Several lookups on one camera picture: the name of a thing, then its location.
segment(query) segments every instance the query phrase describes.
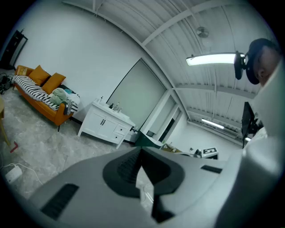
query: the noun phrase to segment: white table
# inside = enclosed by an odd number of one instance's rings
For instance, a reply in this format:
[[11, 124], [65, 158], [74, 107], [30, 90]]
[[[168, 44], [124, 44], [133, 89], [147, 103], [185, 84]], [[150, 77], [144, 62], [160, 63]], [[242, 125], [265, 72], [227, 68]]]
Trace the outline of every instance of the white table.
[[116, 143], [116, 149], [118, 149], [133, 126], [135, 124], [125, 115], [111, 110], [104, 104], [93, 102], [77, 136], [79, 137], [81, 132], [85, 132]]

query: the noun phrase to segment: ceiling light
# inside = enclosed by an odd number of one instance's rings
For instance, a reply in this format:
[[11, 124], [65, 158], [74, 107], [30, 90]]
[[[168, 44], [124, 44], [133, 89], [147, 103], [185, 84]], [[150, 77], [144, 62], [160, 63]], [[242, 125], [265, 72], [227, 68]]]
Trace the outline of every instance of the ceiling light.
[[216, 126], [220, 129], [224, 129], [224, 126], [220, 125], [220, 124], [217, 124], [217, 123], [214, 123], [212, 121], [209, 121], [209, 120], [206, 120], [206, 119], [202, 119], [203, 122], [207, 123], [207, 124], [210, 124], [210, 125], [213, 125], [213, 126]]
[[219, 53], [209, 55], [192, 56], [186, 59], [189, 66], [210, 63], [235, 63], [236, 53]]

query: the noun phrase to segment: striped blanket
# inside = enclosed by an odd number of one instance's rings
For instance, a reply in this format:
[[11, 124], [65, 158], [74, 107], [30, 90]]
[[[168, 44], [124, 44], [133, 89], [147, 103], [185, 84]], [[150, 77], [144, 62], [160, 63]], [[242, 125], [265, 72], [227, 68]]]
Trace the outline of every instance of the striped blanket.
[[[36, 84], [30, 77], [15, 75], [13, 77], [12, 82], [17, 83], [19, 87], [32, 99], [36, 101], [41, 101], [48, 105], [52, 110], [56, 111], [59, 108], [59, 105], [56, 105], [49, 101], [50, 95], [48, 95], [38, 84]], [[68, 100], [69, 102], [65, 102], [65, 113], [69, 115], [71, 112], [77, 112], [78, 107], [77, 104], [73, 101]]]

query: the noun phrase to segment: red object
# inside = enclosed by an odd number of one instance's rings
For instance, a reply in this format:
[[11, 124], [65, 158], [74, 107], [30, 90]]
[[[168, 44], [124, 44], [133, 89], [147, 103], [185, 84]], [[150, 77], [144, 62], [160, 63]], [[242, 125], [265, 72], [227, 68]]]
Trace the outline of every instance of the red object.
[[14, 141], [14, 144], [15, 144], [15, 147], [13, 149], [11, 149], [10, 153], [13, 153], [13, 151], [19, 147], [15, 141]]

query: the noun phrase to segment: marble floor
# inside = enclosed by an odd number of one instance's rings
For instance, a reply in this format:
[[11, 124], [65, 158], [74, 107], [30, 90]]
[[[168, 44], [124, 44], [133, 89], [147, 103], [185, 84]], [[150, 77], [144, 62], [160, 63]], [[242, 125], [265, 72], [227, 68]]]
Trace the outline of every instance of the marble floor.
[[[34, 109], [15, 89], [9, 89], [2, 95], [4, 99], [5, 118], [3, 125], [11, 143], [19, 147], [12, 153], [0, 134], [0, 166], [10, 163], [20, 163], [32, 168], [42, 183], [47, 182], [71, 165], [91, 157], [116, 152], [116, 145], [96, 137], [82, 133], [77, 136], [80, 125], [67, 120], [57, 131], [57, 126]], [[124, 150], [132, 145], [123, 142], [118, 150]], [[35, 174], [20, 167], [23, 175], [12, 187], [23, 197], [29, 196], [41, 185]], [[12, 167], [2, 168], [5, 175]], [[137, 188], [141, 190], [142, 206], [148, 213], [152, 203], [144, 191], [153, 195], [153, 186], [147, 175], [140, 170], [137, 178]]]

